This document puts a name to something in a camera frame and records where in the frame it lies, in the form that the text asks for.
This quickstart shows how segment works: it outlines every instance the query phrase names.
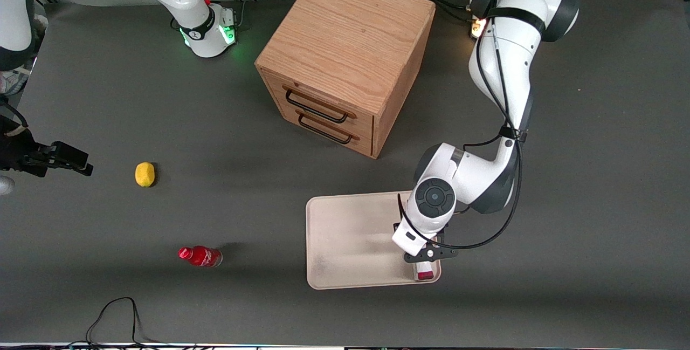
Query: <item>drawer handle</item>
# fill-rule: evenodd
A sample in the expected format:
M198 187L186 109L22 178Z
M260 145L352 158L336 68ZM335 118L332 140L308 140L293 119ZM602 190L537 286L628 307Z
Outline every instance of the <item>drawer handle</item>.
M295 101L294 99L290 99L290 96L291 96L292 94L293 94L293 90L289 90L289 89L288 89L288 91L285 93L285 99L287 99L288 102L290 102L290 104L293 104L293 105L295 105L296 107L301 107L302 109L305 109L306 111L310 112L311 114L318 115L318 116L320 116L321 118L323 118L323 119L328 119L328 121L334 122L334 123L343 123L343 122L345 122L345 119L347 119L347 113L343 113L343 117L342 117L342 118L339 118L339 119L338 119L338 118L335 118L334 116L330 116L330 115L324 114L324 113L322 113L322 112L320 112L320 111L318 111L318 110L314 110L314 109L312 109L311 107L309 107L309 106L307 106L307 105L303 105L303 104L301 104L300 102Z
M352 141L352 134L348 135L347 139L342 140L342 139L339 139L335 136L332 136L332 135L330 135L324 131L321 131L320 129L317 129L316 127L313 127L311 125L308 125L308 124L302 122L301 120L303 118L304 118L304 114L300 114L300 118L298 118L298 122L300 123L300 126L305 127L307 129L310 129L310 131L315 132L316 134L321 134L321 136L324 136L324 137L328 138L329 140L333 140L333 141L335 141L339 144L342 144L342 145L346 145L346 144L350 143L350 141Z

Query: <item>lemon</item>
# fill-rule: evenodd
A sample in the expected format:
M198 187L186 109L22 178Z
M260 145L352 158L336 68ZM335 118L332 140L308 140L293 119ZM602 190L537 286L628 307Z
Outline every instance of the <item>lemon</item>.
M136 166L136 172L134 173L134 178L136 183L142 187L150 187L153 184L153 180L156 180L156 171L153 168L152 163L141 163Z

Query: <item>wooden drawer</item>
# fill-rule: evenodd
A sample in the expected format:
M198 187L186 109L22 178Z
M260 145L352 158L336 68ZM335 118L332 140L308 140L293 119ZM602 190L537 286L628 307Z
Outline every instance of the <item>wooden drawer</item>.
M348 148L376 159L419 72L435 8L427 0L296 0L254 65L285 119L300 124L301 115L309 117L301 126L313 118L330 134L347 133L337 138L357 136Z
M347 132L333 123L313 116L301 109L283 111L283 117L289 122L301 126L323 138L339 143L346 148L371 157L371 136Z
M264 80L283 116L285 116L284 112L298 109L342 131L371 138L373 127L371 114L352 107L342 107L337 102L324 101L316 97L316 92L310 87L300 85L300 83L295 84L276 74L264 72Z

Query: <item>plastic bottle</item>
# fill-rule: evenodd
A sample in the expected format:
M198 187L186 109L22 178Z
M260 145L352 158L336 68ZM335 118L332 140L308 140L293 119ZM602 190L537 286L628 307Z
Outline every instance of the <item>plastic bottle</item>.
M183 247L177 252L177 256L186 259L194 266L219 266L223 261L223 254L218 249L205 246Z

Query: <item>circular button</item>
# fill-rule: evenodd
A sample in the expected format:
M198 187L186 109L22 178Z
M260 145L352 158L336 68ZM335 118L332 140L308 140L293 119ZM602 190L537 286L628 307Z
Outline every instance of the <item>circular button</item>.
M454 193L446 193L446 202L441 205L441 212L446 213L451 210L456 202Z
M446 194L440 188L433 187L426 191L426 201L430 205L441 205L446 199Z

